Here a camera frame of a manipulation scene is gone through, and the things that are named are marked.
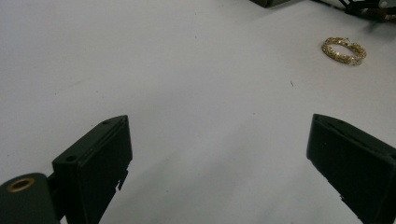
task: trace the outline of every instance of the tabletop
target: tabletop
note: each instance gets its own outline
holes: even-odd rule
[[[331,36],[362,64],[327,57]],[[394,23],[313,1],[2,1],[0,180],[50,175],[128,115],[134,160],[101,223],[361,223],[306,144],[317,113],[396,147],[394,52]]]

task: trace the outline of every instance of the circular hole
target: circular hole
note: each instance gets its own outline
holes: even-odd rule
[[[66,161],[75,161],[77,156],[68,156],[66,157]]]
[[[21,190],[27,189],[35,183],[32,177],[22,178],[14,181],[7,187],[7,191],[11,193],[19,192]]]

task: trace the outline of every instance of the white surface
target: white surface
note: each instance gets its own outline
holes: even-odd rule
[[[330,36],[363,64],[324,55]],[[2,1],[0,181],[126,114],[134,160],[101,223],[360,223],[306,143],[319,113],[396,146],[395,38],[310,1]]]

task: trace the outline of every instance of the jewelry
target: jewelry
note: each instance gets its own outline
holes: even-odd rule
[[[330,47],[331,44],[341,45],[350,49],[355,55],[347,55],[337,52]],[[330,37],[322,45],[323,52],[330,58],[340,63],[347,63],[352,65],[359,65],[361,61],[366,57],[367,53],[361,45],[357,43],[350,43],[348,38],[343,37]]]

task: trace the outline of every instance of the bracelet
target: bracelet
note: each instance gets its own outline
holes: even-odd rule
[[[337,52],[330,47],[331,44],[341,45],[350,49],[355,55],[347,55]],[[330,37],[324,41],[322,45],[323,52],[330,58],[340,63],[351,65],[359,65],[361,61],[367,56],[366,50],[357,43],[350,43],[348,38]]]

